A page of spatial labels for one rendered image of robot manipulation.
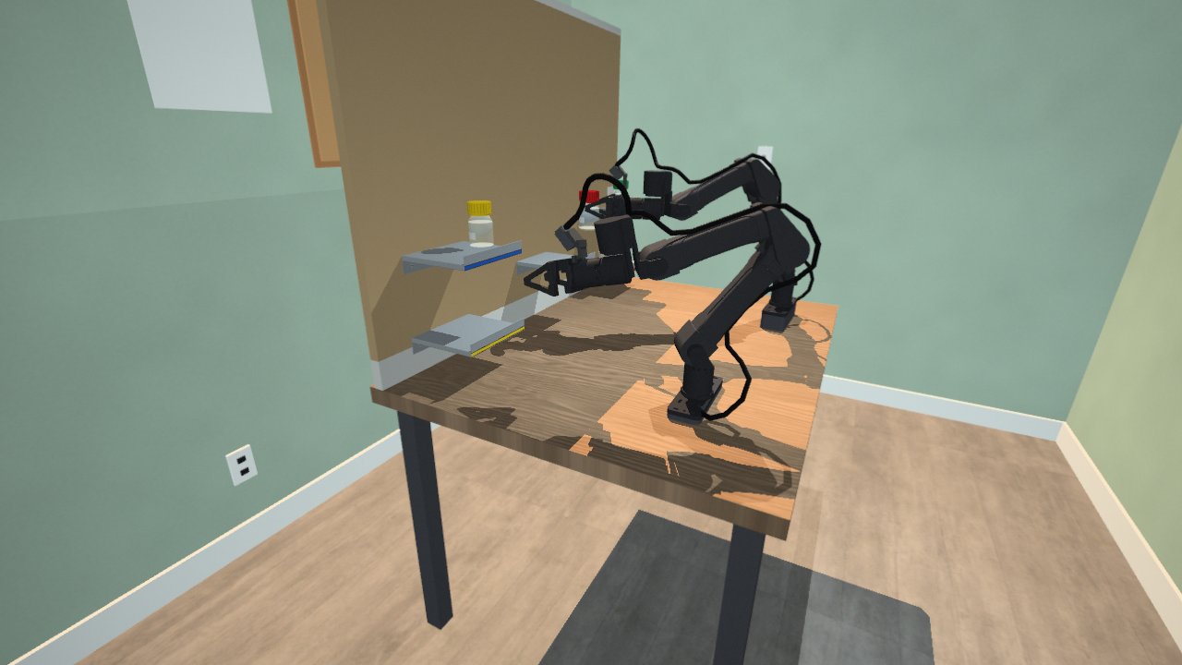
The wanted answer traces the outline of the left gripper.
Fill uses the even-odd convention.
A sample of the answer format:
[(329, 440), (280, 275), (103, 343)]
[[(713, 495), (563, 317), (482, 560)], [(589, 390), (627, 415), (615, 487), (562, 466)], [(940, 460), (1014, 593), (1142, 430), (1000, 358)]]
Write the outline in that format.
[[(595, 257), (593, 260), (586, 260), (586, 240), (583, 240), (580, 233), (577, 230), (567, 230), (567, 237), (570, 237), (574, 246), (577, 246), (578, 254), (574, 254), (570, 260), (551, 260), (545, 262), (541, 268), (537, 268), (530, 273), (530, 276), (524, 278), (524, 283), (530, 286), (531, 289), (546, 292), (550, 296), (558, 296), (559, 289), (558, 283), (564, 285), (564, 291), (566, 294), (577, 291), (584, 291), (584, 287), (597, 287), (602, 286), (600, 270), (597, 270), (600, 266), (602, 257)], [(548, 287), (540, 283), (532, 283), (532, 279), (539, 276), (544, 270), (545, 281), (548, 281)], [(567, 281), (559, 281), (559, 270), (561, 273), (566, 272)]]

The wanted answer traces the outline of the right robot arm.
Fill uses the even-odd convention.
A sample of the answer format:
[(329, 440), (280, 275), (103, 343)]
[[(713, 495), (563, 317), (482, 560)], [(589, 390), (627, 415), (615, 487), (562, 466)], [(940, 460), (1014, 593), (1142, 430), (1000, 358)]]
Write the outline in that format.
[[(751, 172), (754, 175), (752, 176)], [(671, 185), (673, 172), (669, 170), (645, 170), (647, 198), (643, 198), (642, 206), (638, 208), (652, 213), (660, 220), (661, 216), (665, 215), (684, 222), (684, 220), (696, 215), (701, 208), (727, 193), (733, 193), (738, 187), (743, 188), (743, 194), (747, 195), (752, 206), (756, 202), (778, 203), (777, 197), (779, 197), (780, 190), (779, 178), (773, 176), (771, 170), (765, 168), (759, 159), (746, 159), (746, 163), (738, 163), (725, 172), (706, 180), (704, 184), (687, 189), (686, 193), (673, 195)], [(792, 296), (794, 285), (797, 283), (771, 291), (771, 300), (764, 307), (764, 314), (787, 317), (797, 302), (797, 296)]]

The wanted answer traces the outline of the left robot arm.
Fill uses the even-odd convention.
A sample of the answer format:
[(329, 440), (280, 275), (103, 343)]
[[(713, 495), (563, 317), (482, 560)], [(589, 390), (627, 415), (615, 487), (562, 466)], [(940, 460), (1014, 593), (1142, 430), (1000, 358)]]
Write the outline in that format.
[[(598, 220), (595, 230), (599, 253), (608, 256), (602, 257), (597, 268), (600, 270), (597, 278), (602, 278), (605, 285), (631, 283), (636, 278), (634, 268), (639, 281), (647, 278), (663, 281), (715, 254), (756, 243), (756, 252), (736, 278), (701, 314), (687, 320), (674, 337), (684, 361), (684, 372), (682, 386), (668, 405), (667, 413), (701, 420), (723, 382), (721, 376), (714, 376), (715, 366), (709, 359), (717, 350), (717, 343), (771, 283), (808, 260), (808, 241), (782, 210), (772, 206), (708, 226), (704, 230), (647, 245), (639, 254), (632, 216)], [(630, 248), (636, 252), (634, 261)]]

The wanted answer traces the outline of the clear bottle with yellow cap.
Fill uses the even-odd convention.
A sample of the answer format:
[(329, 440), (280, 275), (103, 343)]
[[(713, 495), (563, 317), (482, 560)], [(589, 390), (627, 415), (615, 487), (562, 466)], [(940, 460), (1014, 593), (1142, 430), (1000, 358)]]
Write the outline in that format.
[(491, 201), (472, 200), (467, 202), (470, 248), (486, 249), (494, 246), (493, 223), (491, 222)]

